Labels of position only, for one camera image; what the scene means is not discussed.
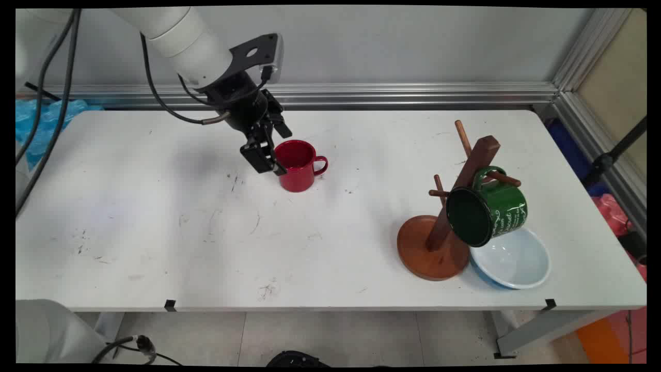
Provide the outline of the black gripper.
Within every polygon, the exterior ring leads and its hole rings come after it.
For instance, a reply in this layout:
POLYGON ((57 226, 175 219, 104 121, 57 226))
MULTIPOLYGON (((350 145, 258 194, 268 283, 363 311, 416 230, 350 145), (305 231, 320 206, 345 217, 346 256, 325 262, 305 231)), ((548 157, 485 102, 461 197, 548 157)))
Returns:
POLYGON ((211 106, 229 111, 230 127, 246 135, 246 144, 241 146, 240 153, 255 171, 283 176, 287 169, 276 157, 273 131, 275 129, 283 138, 291 137, 292 133, 284 121, 283 106, 263 88, 272 74, 263 71, 260 83, 256 84, 248 73, 241 71, 206 87, 206 97, 211 106))

